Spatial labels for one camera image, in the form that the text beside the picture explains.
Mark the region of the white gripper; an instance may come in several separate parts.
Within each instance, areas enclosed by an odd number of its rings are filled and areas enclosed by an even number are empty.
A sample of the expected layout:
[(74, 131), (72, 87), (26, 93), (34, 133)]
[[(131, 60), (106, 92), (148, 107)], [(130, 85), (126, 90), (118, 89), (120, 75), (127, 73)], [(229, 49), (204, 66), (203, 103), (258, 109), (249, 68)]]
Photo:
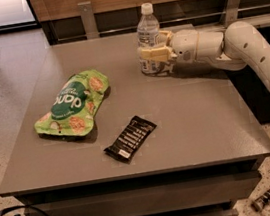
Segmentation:
[(160, 30), (159, 42), (161, 47), (138, 48), (138, 57), (144, 61), (180, 63), (208, 62), (222, 54), (223, 33), (180, 30), (173, 33), (170, 30)]

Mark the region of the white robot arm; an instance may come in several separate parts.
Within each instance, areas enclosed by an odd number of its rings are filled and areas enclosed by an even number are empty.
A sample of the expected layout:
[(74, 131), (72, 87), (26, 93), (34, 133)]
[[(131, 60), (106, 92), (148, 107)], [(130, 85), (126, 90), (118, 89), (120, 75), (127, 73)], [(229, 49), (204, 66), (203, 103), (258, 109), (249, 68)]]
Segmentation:
[(270, 43), (250, 23), (233, 22), (224, 32), (161, 30), (154, 45), (141, 43), (137, 50), (147, 75), (170, 73), (178, 63), (229, 71), (248, 66), (270, 93)]

